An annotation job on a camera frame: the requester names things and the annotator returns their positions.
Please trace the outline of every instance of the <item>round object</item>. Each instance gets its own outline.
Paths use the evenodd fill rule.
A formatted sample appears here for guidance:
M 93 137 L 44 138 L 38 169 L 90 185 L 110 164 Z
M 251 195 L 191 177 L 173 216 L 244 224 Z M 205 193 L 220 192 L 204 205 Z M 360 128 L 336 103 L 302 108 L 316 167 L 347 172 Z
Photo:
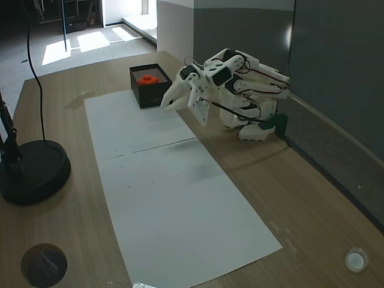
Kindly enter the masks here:
M 154 77 L 152 75 L 144 75 L 142 78 L 137 81 L 137 84 L 139 86 L 144 86 L 144 85 L 150 85 L 150 84 L 156 84 L 159 83 L 160 79 L 158 77 Z
M 21 269 L 30 285 L 47 288 L 58 284 L 67 271 L 64 252 L 52 244 L 40 244 L 23 256 Z
M 362 272 L 368 265 L 368 254 L 360 248 L 351 249 L 346 256 L 346 266 L 353 273 Z
M 0 192 L 17 205 L 30 205 L 58 192 L 68 180 L 71 164 L 64 148 L 53 141 L 33 141 L 20 146 L 18 173 L 7 173 L 0 163 Z

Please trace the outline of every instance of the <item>black box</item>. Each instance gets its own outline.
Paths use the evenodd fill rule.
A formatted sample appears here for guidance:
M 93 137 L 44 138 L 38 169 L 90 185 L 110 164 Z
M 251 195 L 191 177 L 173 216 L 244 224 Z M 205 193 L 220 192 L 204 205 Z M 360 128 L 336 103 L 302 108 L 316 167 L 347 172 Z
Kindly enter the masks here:
M 144 75 L 159 78 L 159 83 L 139 86 L 138 81 Z M 172 81 L 158 64 L 130 67 L 131 87 L 140 108 L 159 106 Z

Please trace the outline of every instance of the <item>black cable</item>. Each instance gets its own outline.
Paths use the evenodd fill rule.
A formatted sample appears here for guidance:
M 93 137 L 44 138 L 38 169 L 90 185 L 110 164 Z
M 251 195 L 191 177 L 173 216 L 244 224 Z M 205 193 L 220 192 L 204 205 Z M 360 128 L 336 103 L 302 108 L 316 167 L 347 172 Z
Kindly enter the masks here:
M 44 119 L 43 119 L 43 87 L 42 87 L 42 85 L 40 83 L 40 80 L 38 79 L 38 77 L 36 75 L 34 66 L 32 64 L 32 59 L 31 59 L 31 47 L 30 47 L 30 37 L 31 37 L 31 27 L 30 27 L 30 25 L 31 24 L 30 24 L 30 21 L 29 21 L 28 11 L 25 8 L 25 4 L 24 4 L 23 0 L 20 0 L 20 4 L 21 4 L 21 6 L 22 6 L 22 8 L 24 10 L 24 14 L 25 14 L 26 21 L 27 21 L 26 51 L 27 51 L 27 54 L 28 54 L 29 67 L 31 68 L 32 74 L 34 75 L 35 80 L 37 82 L 37 85 L 38 85 L 38 87 L 40 89 L 41 133 L 43 134 L 43 140 L 45 141 L 45 139 L 46 139 L 46 132 L 45 132 L 45 129 L 44 129 Z
M 283 88 L 277 86 L 277 85 L 272 85 L 272 86 L 276 86 L 278 88 L 280 88 L 280 91 L 276 91 L 276 92 L 273 92 L 273 91 L 260 91 L 260 90 L 255 90 L 255 89 L 246 89 L 246 90 L 242 90 L 242 91 L 236 91 L 234 94 L 235 95 L 239 95 L 239 94 L 244 94 L 246 92 L 250 92 L 250 91 L 253 91 L 253 92 L 257 92 L 257 93 L 263 93 L 263 94 L 280 94 L 284 91 Z
M 245 116 L 245 115 L 241 115 L 240 113 L 238 113 L 236 111 L 233 111 L 233 110 L 231 110 L 231 109 L 227 108 L 226 106 L 223 106 L 223 105 L 221 105 L 219 103 L 216 103 L 216 102 L 213 102 L 213 101 L 209 101 L 209 100 L 204 99 L 204 98 L 200 98 L 200 99 L 203 100 L 203 101 L 206 101 L 208 103 L 211 103 L 212 105 L 214 105 L 214 106 L 216 106 L 216 107 L 218 107 L 220 109 L 223 109 L 223 110 L 225 110 L 225 111 L 227 111 L 227 112 L 229 112 L 231 114 L 236 115 L 240 120 L 250 121 L 250 122 L 258 122 L 258 123 L 268 123 L 268 124 L 273 125 L 273 123 L 270 123 L 270 122 L 268 122 L 266 120 L 260 120 L 260 119 L 257 119 L 255 117 L 251 118 L 251 117 L 248 117 L 248 116 Z
M 253 101 L 253 103 L 257 105 L 257 107 L 259 108 L 259 118 L 258 119 L 260 119 L 262 116 L 262 107 L 260 106 L 260 104 L 258 102 L 256 102 L 255 99 L 252 99 L 250 97 L 244 96 L 244 98 Z

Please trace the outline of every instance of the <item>white wall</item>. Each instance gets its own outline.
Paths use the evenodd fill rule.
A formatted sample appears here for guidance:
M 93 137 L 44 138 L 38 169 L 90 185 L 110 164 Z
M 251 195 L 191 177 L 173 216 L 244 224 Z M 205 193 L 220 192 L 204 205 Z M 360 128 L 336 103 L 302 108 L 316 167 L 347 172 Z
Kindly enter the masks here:
M 104 24 L 122 21 L 123 17 L 141 15 L 142 0 L 103 0 Z

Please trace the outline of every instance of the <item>white round cap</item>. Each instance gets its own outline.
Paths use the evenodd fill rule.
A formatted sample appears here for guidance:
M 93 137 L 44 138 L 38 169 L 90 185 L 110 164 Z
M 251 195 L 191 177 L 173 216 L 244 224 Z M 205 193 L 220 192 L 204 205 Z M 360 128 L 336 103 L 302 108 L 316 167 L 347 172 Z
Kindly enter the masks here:
M 362 272 L 368 265 L 368 254 L 360 248 L 351 249 L 346 256 L 346 266 L 353 273 Z

